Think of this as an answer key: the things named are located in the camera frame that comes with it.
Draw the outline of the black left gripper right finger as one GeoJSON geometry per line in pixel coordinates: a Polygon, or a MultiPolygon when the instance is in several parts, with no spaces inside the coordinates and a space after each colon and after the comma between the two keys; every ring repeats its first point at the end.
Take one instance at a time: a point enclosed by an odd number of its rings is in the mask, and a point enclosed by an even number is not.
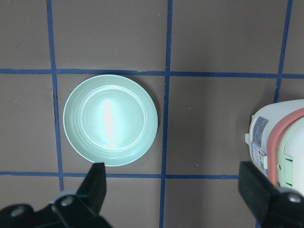
{"type": "Polygon", "coordinates": [[[304,196],[274,186],[250,161],[239,165],[238,191],[261,228],[304,226],[304,196]]]}

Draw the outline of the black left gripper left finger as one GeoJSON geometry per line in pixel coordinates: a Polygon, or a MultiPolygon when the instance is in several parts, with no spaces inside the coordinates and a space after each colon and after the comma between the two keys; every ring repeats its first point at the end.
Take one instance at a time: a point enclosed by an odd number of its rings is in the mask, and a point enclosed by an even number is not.
{"type": "Polygon", "coordinates": [[[65,193],[43,209],[13,204],[0,210],[2,228],[110,228],[99,215],[106,196],[103,163],[94,163],[75,193],[65,193]]]}

